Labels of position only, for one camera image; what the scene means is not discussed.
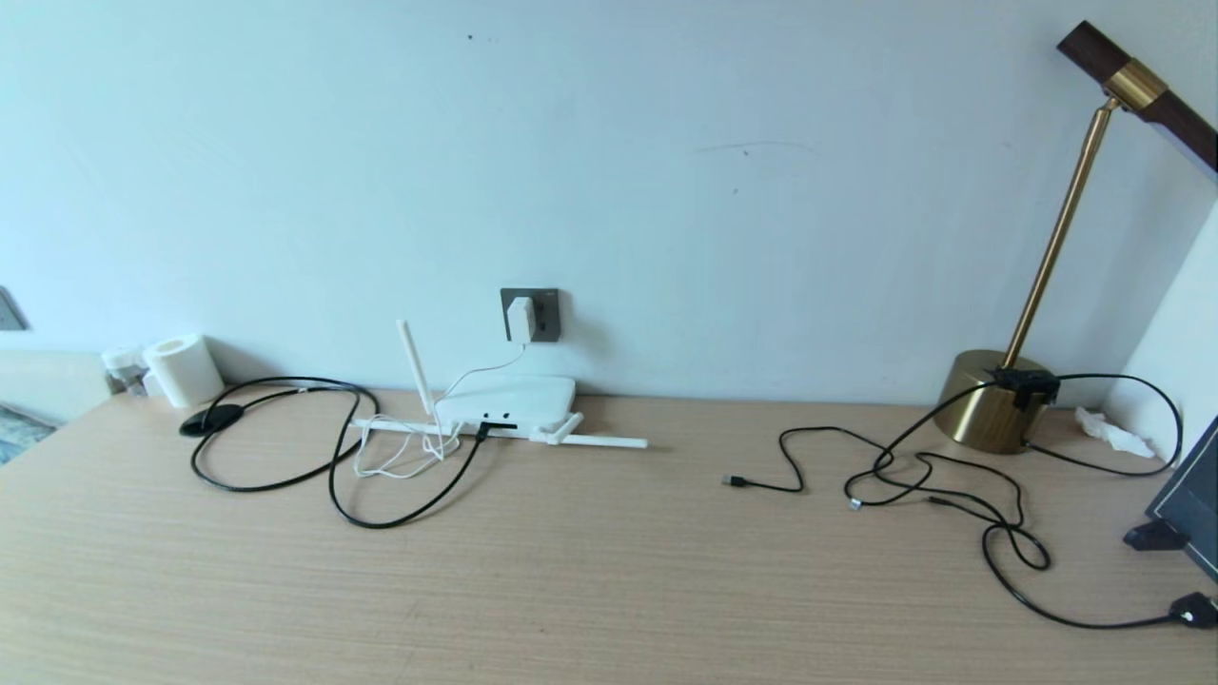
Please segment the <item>brass desk lamp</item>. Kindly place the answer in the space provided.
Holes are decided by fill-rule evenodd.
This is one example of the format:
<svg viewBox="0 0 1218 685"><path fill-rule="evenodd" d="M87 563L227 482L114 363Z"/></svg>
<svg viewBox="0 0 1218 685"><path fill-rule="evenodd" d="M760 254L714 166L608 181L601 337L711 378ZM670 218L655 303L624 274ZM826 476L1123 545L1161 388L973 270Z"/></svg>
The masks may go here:
<svg viewBox="0 0 1218 685"><path fill-rule="evenodd" d="M1104 101L1093 112L1085 129L1069 186L1054 221L1047 247L1032 278L1030 291L1024 299L1009 347L973 349L959 353L952 360L952 368L933 413L934 424L945 438L987 453L1012 455L1030 450L1032 435L1043 414L1052 407L1052 403L1047 403L1033 406L1024 412L1017 411L1011 406L1011 394L993 386L989 369L1015 367L1049 371L1044 364L1024 360L1024 342L1030 336L1032 321L1047 295L1054 269L1069 236L1114 113L1129 112L1162 130L1218 182L1218 127L1207 122L1192 105L1185 104L1183 96L1157 72L1119 48L1088 20L1079 22L1060 40L1057 51L1101 88ZM1061 378L1062 388L1066 379L1057 377Z"/></svg>

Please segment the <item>white paper towel roll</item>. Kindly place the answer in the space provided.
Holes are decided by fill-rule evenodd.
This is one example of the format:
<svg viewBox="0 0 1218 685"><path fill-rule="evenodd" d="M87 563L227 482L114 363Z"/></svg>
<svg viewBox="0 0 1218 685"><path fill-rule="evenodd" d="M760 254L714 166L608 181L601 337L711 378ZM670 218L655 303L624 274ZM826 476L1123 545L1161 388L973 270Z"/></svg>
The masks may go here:
<svg viewBox="0 0 1218 685"><path fill-rule="evenodd" d="M219 369L200 334L153 342L141 352L147 373L144 386L175 408L213 401L225 390Z"/></svg>

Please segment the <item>small white container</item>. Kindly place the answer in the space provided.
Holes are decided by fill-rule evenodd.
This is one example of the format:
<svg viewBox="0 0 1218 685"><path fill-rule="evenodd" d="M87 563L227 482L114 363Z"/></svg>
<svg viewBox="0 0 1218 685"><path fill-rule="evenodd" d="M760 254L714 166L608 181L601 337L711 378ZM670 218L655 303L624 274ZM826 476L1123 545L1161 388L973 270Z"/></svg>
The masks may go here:
<svg viewBox="0 0 1218 685"><path fill-rule="evenodd" d="M101 353L104 368L108 372L108 378L116 386L132 396L147 396L145 364L143 349L135 346L119 346L105 350Z"/></svg>

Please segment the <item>crumpled white tissue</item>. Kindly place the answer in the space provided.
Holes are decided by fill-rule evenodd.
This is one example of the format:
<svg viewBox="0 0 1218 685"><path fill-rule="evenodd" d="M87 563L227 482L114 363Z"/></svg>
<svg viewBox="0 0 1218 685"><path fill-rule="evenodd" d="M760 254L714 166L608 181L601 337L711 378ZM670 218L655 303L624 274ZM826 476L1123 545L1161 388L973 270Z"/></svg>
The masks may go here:
<svg viewBox="0 0 1218 685"><path fill-rule="evenodd" d="M1077 407L1073 414L1077 424L1088 438L1100 440L1118 452L1132 453L1144 457L1144 460L1157 460L1157 453L1149 446L1149 442L1145 442L1139 435L1110 423L1108 417L1104 413Z"/></svg>

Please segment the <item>dark framed panel on stand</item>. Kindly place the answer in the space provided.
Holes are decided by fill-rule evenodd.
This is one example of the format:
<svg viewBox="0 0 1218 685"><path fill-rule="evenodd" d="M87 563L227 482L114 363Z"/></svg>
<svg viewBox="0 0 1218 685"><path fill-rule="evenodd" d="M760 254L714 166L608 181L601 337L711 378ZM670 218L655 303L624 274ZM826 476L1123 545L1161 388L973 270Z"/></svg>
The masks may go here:
<svg viewBox="0 0 1218 685"><path fill-rule="evenodd" d="M1218 416L1123 542L1139 552L1183 552L1218 584Z"/></svg>

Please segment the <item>grey wall socket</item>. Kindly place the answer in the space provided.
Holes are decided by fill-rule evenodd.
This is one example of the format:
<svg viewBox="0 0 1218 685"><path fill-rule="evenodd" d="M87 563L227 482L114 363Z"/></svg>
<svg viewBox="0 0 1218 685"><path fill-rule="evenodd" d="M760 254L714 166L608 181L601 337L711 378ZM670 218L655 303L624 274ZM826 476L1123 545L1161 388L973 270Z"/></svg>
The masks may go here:
<svg viewBox="0 0 1218 685"><path fill-rule="evenodd" d="M504 324L505 339L510 342L505 328L505 307L518 296L531 297L536 308L537 330L532 342L559 342L561 336L560 291L540 289L540 286L502 286L501 319Z"/></svg>

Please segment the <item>black desk grommet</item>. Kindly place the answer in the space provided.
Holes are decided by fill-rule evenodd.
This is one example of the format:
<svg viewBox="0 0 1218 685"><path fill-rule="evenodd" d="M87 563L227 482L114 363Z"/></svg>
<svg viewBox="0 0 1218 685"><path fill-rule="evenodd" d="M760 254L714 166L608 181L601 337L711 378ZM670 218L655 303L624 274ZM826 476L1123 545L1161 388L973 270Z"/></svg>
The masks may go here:
<svg viewBox="0 0 1218 685"><path fill-rule="evenodd" d="M216 403L188 417L178 428L181 438L208 438L217 431L227 430L244 416L240 403Z"/></svg>

